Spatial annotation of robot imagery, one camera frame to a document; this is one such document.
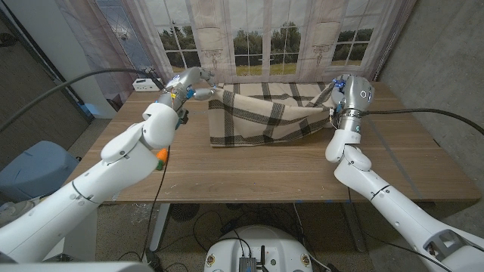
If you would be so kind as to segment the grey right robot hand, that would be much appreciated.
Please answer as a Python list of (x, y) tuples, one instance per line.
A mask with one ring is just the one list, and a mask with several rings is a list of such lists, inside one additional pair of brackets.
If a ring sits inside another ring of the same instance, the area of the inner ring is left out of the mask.
[(338, 129), (359, 133), (364, 113), (374, 99), (373, 85), (366, 78), (355, 75), (341, 75), (332, 83), (333, 124)]

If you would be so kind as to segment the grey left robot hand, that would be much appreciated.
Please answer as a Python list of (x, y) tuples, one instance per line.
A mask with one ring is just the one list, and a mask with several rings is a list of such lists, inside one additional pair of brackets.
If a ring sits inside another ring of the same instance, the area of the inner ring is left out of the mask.
[(174, 76), (161, 91), (156, 100), (178, 112), (184, 103), (195, 95), (194, 85), (204, 80), (210, 87), (215, 87), (214, 74), (201, 67), (191, 67)]

